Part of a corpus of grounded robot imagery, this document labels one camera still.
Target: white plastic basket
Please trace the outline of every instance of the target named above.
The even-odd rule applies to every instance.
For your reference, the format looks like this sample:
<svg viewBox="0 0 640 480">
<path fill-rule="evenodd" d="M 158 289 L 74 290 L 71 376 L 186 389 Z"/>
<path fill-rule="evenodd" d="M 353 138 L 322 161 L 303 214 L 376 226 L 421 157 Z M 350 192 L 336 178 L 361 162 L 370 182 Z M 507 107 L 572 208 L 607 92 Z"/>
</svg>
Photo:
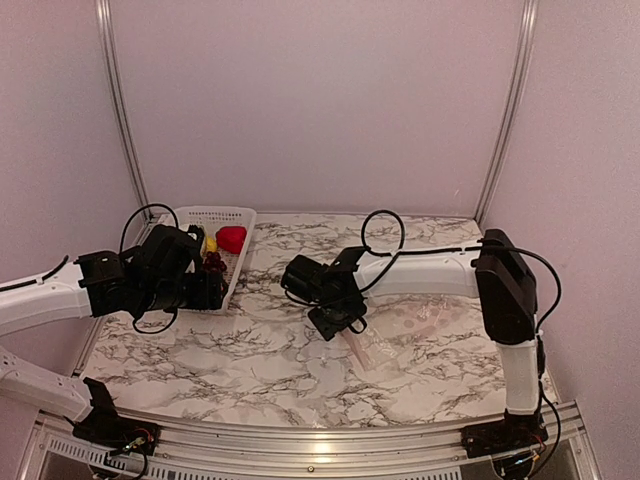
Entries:
<svg viewBox="0 0 640 480">
<path fill-rule="evenodd" d="M 256 224 L 257 213 L 250 208 L 240 207 L 180 207 L 175 209 L 180 225 L 199 225 L 204 228 L 207 236 L 216 238 L 216 232 L 222 227 L 244 227 L 247 229 L 247 238 L 242 246 L 240 255 L 234 255 L 222 248 L 218 249 L 224 263 L 227 264 L 227 271 L 224 279 L 229 284 L 229 291 L 222 301 L 220 310 L 198 310 L 198 313 L 209 313 L 212 315 L 222 315 L 227 311 L 231 294 L 236 288 L 238 277 L 247 256 L 249 242 L 253 235 L 253 227 Z M 160 217 L 159 223 L 173 225 L 171 215 L 165 214 Z"/>
</svg>

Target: clear plastic bag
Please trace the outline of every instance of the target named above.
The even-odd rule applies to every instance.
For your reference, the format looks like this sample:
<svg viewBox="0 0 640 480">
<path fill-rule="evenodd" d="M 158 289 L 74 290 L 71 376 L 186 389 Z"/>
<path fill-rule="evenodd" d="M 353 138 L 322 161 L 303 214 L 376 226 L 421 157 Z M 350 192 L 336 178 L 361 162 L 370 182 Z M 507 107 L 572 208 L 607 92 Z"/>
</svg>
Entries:
<svg viewBox="0 0 640 480">
<path fill-rule="evenodd" d="M 342 332 L 364 370 L 397 358 L 416 337 L 436 335 L 461 314 L 446 295 L 389 295 L 378 299 L 375 306 L 368 303 L 364 332 Z"/>
</svg>

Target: red strawberry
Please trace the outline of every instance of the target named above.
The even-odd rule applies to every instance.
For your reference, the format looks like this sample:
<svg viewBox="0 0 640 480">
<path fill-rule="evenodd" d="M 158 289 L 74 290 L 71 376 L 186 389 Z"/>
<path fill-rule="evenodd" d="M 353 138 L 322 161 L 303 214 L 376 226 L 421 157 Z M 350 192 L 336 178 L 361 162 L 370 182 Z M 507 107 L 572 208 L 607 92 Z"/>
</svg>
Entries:
<svg viewBox="0 0 640 480">
<path fill-rule="evenodd" d="M 247 229 L 244 227 L 222 227 L 216 233 L 216 242 L 220 248 L 227 252 L 239 255 L 247 238 Z"/>
</svg>

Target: toy fruit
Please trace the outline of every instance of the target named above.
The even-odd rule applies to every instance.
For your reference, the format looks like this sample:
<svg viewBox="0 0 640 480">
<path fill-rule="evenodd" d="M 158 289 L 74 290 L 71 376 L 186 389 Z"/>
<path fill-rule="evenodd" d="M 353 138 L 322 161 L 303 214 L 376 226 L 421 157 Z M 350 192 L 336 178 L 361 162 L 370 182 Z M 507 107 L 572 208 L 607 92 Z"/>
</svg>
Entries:
<svg viewBox="0 0 640 480">
<path fill-rule="evenodd" d="M 247 229 L 244 227 L 222 227 L 216 233 L 218 247 L 229 253 L 239 255 L 247 238 Z"/>
<path fill-rule="evenodd" d="M 227 271 L 227 264 L 218 252 L 207 252 L 202 268 L 205 272 L 224 273 Z"/>
<path fill-rule="evenodd" d="M 217 252 L 218 251 L 218 244 L 216 242 L 216 239 L 207 235 L 207 240 L 205 241 L 205 247 L 204 248 L 205 248 L 205 251 L 207 253 L 209 253 L 209 252 Z"/>
</svg>

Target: black camera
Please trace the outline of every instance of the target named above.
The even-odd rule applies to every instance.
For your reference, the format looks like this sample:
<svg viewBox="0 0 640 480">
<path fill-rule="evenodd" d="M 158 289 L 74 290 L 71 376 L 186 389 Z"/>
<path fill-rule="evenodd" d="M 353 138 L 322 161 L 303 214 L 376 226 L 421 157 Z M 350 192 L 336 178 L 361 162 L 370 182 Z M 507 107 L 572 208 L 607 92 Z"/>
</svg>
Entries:
<svg viewBox="0 0 640 480">
<path fill-rule="evenodd" d="M 353 276 L 365 251 L 364 247 L 345 248 L 331 265 L 297 255 L 282 276 L 282 288 L 313 307 L 308 317 L 327 342 L 345 328 L 362 333 L 367 326 L 363 318 L 367 307 Z M 356 321 L 361 330 L 353 327 Z"/>
</svg>

